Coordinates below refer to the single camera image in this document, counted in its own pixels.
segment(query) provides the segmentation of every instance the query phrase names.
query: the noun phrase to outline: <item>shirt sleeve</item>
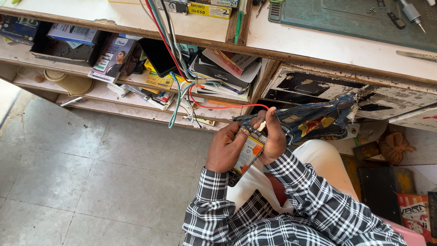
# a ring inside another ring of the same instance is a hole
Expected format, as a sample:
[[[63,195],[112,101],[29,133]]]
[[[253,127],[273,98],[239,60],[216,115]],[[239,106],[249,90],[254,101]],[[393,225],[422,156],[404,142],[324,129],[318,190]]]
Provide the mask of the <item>shirt sleeve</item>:
[[[202,169],[197,195],[185,213],[184,246],[225,245],[229,241],[227,219],[236,206],[226,200],[227,190],[227,173]]]
[[[313,228],[337,245],[407,246],[403,236],[316,175],[310,164],[302,164],[290,150],[266,166],[285,187],[295,214],[309,218]]]

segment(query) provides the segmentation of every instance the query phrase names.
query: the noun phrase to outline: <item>green repair mat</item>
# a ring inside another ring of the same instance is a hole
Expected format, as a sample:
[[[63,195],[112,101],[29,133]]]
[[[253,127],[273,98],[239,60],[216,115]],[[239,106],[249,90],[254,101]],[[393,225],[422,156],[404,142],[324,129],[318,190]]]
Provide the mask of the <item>green repair mat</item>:
[[[426,34],[393,0],[384,0],[386,9],[379,8],[377,0],[285,0],[270,3],[269,21],[437,52],[437,4],[407,1],[421,14]],[[371,6],[376,13],[367,13]],[[401,18],[405,28],[399,30],[388,12]]]

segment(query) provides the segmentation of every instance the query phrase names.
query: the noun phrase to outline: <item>opened smartphone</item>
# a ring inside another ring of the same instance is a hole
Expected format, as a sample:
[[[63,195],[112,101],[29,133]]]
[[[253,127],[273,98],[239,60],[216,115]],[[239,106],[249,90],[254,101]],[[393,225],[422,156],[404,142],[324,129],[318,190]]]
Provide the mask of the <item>opened smartphone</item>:
[[[267,141],[267,135],[254,129],[249,123],[243,123],[238,130],[248,130],[249,136],[240,152],[237,164],[228,171],[229,182],[228,186],[234,187],[249,167],[260,156]]]
[[[146,54],[159,77],[164,78],[176,70],[176,64],[171,58],[163,40],[142,38],[138,44]]]

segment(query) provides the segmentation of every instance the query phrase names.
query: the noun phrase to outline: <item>pink chair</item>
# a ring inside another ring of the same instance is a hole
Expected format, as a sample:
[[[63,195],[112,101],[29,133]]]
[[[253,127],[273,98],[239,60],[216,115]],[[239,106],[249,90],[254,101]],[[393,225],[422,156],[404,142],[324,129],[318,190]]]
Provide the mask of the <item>pink chair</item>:
[[[264,174],[267,176],[267,178],[272,183],[273,191],[274,191],[274,194],[275,194],[277,200],[279,201],[279,204],[281,206],[284,205],[285,201],[287,200],[287,196],[285,195],[284,186],[271,173],[265,172]],[[402,234],[402,236],[404,236],[405,242],[408,243],[409,246],[426,246],[427,245],[427,243],[425,242],[425,238],[421,234],[419,234],[415,231],[412,231],[406,227],[403,227],[401,225],[398,225],[394,222],[386,220],[384,218],[381,218],[381,219],[385,223],[391,225],[393,228],[393,231],[399,232],[400,234]]]

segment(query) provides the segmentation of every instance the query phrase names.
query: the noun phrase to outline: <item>screwdriver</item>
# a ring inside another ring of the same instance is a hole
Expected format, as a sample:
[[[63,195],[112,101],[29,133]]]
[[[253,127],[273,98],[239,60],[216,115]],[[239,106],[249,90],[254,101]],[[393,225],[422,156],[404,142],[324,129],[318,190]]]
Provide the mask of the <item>screwdriver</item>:
[[[408,20],[419,25],[420,28],[422,28],[422,31],[426,34],[427,32],[425,32],[425,29],[423,28],[422,21],[420,20],[420,14],[417,11],[416,7],[414,7],[414,5],[412,4],[407,3],[406,0],[400,0],[400,2],[404,7],[402,11],[407,16]]]
[[[258,15],[260,14],[261,9],[263,8],[263,5],[264,5],[265,3],[266,3],[266,0],[261,0],[260,9],[258,10],[258,13],[257,13],[257,17],[256,17],[256,18],[258,18]]]

